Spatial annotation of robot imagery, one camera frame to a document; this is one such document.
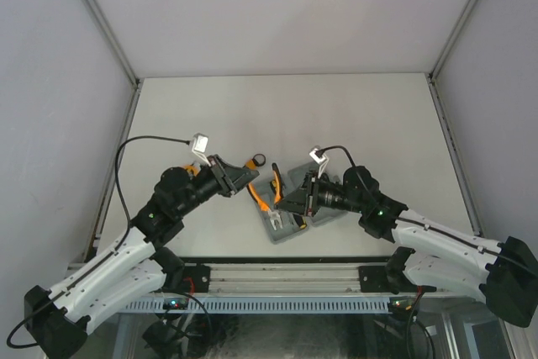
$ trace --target gray wall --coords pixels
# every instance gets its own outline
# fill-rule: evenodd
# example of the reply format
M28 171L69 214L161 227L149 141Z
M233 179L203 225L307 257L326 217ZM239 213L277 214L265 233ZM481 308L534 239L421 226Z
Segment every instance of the gray wall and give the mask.
M0 357L36 358L3 341L87 242L130 88L80 0L0 10Z
M487 234L538 255L538 0L481 0L438 84Z

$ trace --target white wall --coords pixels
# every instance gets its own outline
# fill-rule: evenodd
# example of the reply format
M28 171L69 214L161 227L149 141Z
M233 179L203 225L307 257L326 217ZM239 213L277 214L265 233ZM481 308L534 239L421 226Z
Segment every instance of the white wall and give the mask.
M0 0L0 335L82 252L131 90L81 0ZM22 330L15 339L28 343ZM37 349L1 358L35 358Z
M141 77L430 71L466 0L98 0Z
M439 87L488 235L538 255L538 0L481 0Z

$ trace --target white table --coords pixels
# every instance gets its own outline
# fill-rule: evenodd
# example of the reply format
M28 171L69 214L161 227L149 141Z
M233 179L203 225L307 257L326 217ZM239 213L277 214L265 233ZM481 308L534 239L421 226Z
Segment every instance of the white table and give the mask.
M309 161L314 145L345 145L391 198L453 229L472 233L456 174L423 74L184 77L146 79L129 137L209 136L208 153L242 166L255 153L287 172ZM343 153L329 170L343 174ZM127 146L120 169L134 216L159 176L193 161L185 145L140 140ZM271 175L270 164L261 178ZM179 256L385 256L395 245L375 240L347 214L273 245L246 191L214 197L184 220L168 246ZM113 195L99 249L125 229Z

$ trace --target pliers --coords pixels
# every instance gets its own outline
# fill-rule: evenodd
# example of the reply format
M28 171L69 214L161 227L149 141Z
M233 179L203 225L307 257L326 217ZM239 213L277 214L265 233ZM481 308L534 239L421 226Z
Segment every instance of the pliers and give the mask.
M265 163L266 157L262 154L258 154L248 160L248 162L245 163L245 167L248 167L253 170L257 167L263 166ZM277 203L282 198L284 198L282 194L282 176L280 175L280 170L278 170L277 163L272 163L271 168L275 176L275 203ZM260 207L260 210L262 212L265 212L269 216L269 221L271 222L272 228L275 231L277 230L277 227L283 229L282 218L280 217L280 214L276 210L272 210L271 207L263 199L261 199L260 195L258 195L258 192L251 183L248 185L247 190L251 195L252 199L254 199L254 201Z

